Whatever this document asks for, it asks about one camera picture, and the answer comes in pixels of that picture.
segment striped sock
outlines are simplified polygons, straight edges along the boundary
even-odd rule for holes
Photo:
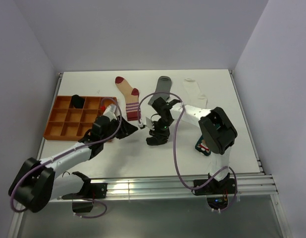
[[[139,90],[132,88],[130,84],[123,77],[116,77],[115,84],[124,95],[127,120],[138,119],[138,106],[139,106]]]

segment gray sock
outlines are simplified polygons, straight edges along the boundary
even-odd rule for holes
[[[172,86],[172,80],[167,76],[161,76],[160,78],[158,78],[155,92],[167,92],[167,93],[169,93],[170,90],[171,90],[171,86]],[[164,99],[166,101],[167,99],[169,99],[169,94],[164,94],[164,93],[163,94],[154,94],[151,97],[151,99],[149,100],[148,104],[150,106],[152,106],[153,102],[159,97],[161,97],[162,99]]]

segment tabletop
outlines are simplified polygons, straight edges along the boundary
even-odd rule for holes
[[[140,92],[139,100],[155,91],[160,76],[172,80],[171,92],[179,95],[185,104],[189,96],[183,87],[185,78],[198,82],[201,91],[207,96],[207,109],[221,107],[235,126],[238,137],[231,149],[229,165],[238,174],[259,173],[257,158],[250,140],[246,123],[240,108],[229,71],[226,69],[207,70],[136,70],[136,71],[93,71],[65,72],[61,80],[58,95],[116,97],[126,119],[125,100],[115,85],[117,76],[124,77],[129,84]],[[143,117],[155,113],[148,105],[149,99],[141,106]],[[169,141],[160,146],[148,146],[146,138],[149,130],[142,129],[124,139],[114,139],[106,143],[104,149],[93,159],[76,165],[69,172],[79,171],[90,178],[135,178],[174,176],[176,171],[173,160],[173,131]],[[181,121],[177,133],[177,161],[182,175],[204,175],[209,173],[210,156],[204,156],[195,150],[195,144],[201,131],[198,127]],[[55,155],[70,146],[74,141],[44,142],[41,158]]]

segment gray floor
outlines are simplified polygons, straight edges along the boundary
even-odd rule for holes
[[[241,197],[221,215],[211,213],[205,198],[106,202],[97,219],[73,217],[71,204],[51,203],[27,213],[20,238],[279,238],[270,196]],[[102,211],[98,208],[91,214]]]

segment wooden tray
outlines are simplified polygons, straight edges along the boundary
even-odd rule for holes
[[[76,109],[71,105],[71,96],[57,96],[50,114],[49,122],[44,132],[46,140],[77,141],[85,132],[92,128],[96,117],[101,116],[101,101],[107,107],[113,102],[104,97],[82,97],[85,99],[83,109]]]

